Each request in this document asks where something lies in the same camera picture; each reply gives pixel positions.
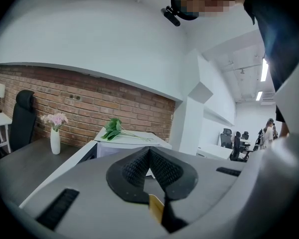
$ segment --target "flower vase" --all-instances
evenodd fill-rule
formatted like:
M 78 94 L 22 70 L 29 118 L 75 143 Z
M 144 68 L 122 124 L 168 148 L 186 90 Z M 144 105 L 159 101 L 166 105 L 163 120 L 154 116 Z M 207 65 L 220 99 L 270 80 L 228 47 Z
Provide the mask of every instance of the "flower vase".
M 57 155 L 60 153 L 60 133 L 59 130 L 56 132 L 53 128 L 51 128 L 51 136 L 50 136 L 51 150 L 52 153 Z

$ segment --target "black headrest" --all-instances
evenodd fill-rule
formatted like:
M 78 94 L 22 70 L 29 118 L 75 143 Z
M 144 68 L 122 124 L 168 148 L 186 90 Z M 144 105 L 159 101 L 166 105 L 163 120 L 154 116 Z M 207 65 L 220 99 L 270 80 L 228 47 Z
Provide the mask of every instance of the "black headrest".
M 32 109 L 32 104 L 33 104 L 33 94 L 34 92 L 31 90 L 21 90 L 17 95 L 16 95 L 16 103 L 30 111 Z
M 231 135 L 231 130 L 229 128 L 224 128 L 223 134 Z

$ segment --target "brick wall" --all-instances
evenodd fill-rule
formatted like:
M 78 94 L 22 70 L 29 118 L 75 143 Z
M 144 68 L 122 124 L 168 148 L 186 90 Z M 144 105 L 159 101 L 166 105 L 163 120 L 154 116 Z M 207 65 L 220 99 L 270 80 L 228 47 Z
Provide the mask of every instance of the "brick wall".
M 16 94 L 35 92 L 37 120 L 34 139 L 50 136 L 50 126 L 39 117 L 62 112 L 69 124 L 60 130 L 61 141 L 84 146 L 109 120 L 120 118 L 125 129 L 150 131 L 168 141 L 175 101 L 105 78 L 32 66 L 0 66 L 5 84 L 3 112 L 12 117 Z

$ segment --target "gray desk surface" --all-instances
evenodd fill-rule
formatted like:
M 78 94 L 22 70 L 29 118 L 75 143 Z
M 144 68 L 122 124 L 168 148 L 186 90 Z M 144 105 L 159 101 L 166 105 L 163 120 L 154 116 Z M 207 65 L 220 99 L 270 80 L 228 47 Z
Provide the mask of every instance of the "gray desk surface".
M 50 139 L 38 141 L 0 159 L 0 194 L 18 206 L 60 165 L 80 148 L 61 143 L 54 155 Z

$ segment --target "ceiling light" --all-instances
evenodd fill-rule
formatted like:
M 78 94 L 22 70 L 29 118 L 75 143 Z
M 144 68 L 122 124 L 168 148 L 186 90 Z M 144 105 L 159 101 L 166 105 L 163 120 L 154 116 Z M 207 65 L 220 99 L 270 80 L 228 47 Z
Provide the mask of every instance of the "ceiling light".
M 264 82 L 267 78 L 267 73 L 268 73 L 268 63 L 267 61 L 263 58 L 263 71 L 261 73 L 261 82 Z
M 256 101 L 259 101 L 260 100 L 260 97 L 261 97 L 261 95 L 263 94 L 263 92 L 262 91 L 259 91 L 258 92 L 258 95 L 257 95 L 257 98 L 256 98 Z

